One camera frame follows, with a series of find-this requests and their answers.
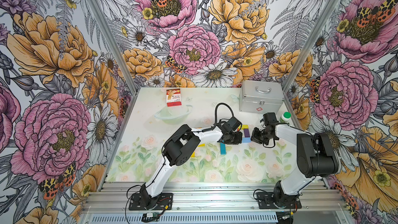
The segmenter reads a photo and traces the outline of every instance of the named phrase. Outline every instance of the metal case handle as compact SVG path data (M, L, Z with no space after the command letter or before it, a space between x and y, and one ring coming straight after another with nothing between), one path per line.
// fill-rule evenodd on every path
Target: metal case handle
M256 87L256 91L259 93L269 93L269 92L271 92L271 88L268 87L267 91L261 91L261 90L258 90L258 87Z

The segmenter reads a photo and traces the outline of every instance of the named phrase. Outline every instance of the green bottle cap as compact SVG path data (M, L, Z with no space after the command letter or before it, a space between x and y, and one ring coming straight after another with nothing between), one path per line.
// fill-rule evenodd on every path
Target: green bottle cap
M292 115L291 115L289 112L284 112L284 113L283 113L283 116L284 116L285 118L290 118Z

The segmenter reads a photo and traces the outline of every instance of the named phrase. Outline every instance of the wall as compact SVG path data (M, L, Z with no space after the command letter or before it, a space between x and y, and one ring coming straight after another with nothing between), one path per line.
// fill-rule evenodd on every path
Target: wall
M327 0L99 0L142 87L283 82ZM311 77L311 57L299 83Z
M311 77L288 92L301 127L331 138L339 172L328 182L357 223L398 223L397 2L341 0L314 42Z
M2 223L76 223L131 94L84 1L0 8Z

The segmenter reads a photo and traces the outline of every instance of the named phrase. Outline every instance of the yellow peony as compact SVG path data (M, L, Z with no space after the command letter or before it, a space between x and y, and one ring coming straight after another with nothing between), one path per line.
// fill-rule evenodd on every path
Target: yellow peony
M212 0L209 12L216 18L215 24L224 24L227 42L251 44L264 34L269 10L264 3L252 12L242 13L247 7L260 0Z

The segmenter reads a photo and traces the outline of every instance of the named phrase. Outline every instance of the pink rose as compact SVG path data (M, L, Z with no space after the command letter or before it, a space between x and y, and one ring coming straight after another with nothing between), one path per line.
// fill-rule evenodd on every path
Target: pink rose
M208 170L205 174L205 182L207 183L222 183L224 178L220 174L220 172L215 169Z
M141 143L141 147L144 147L147 150L151 150L157 146L158 146L158 142L153 135L149 135Z
M57 93L28 107L15 126L15 144L11 171L33 176L42 182L58 178L68 166L85 164L85 149L90 113L81 101L69 94Z
M145 170L145 175L146 175L147 177L149 177L149 176L151 175L151 173L152 173L152 170L151 170L150 168L147 168L147 169Z
M267 173L269 178L277 178L283 176L284 171L279 164L274 163L267 166Z
M357 11L362 7L373 9L385 0L352 0L346 12L339 16L338 32L332 38L332 45L339 53L352 60L365 63L375 62L398 44L398 11L385 22L376 25L357 26Z
M191 24L197 10L197 0L172 0L175 5L173 10L167 10L167 7L153 9L151 0L135 0L135 2L138 3L136 6L139 11L145 8L152 9L152 18L148 19L148 27L155 32L178 30L186 24Z
M19 101L0 83L0 153L7 147L12 136L12 123L20 113Z
M181 28L176 36L168 39L170 56L176 63L187 67L189 75L197 74L198 69L216 64L220 59L220 45L213 32L191 25Z
M339 122L343 130L354 130L376 109L379 95L372 86L373 76L368 67L358 61L334 61L321 75L320 102L314 104L315 112L321 118L326 115Z

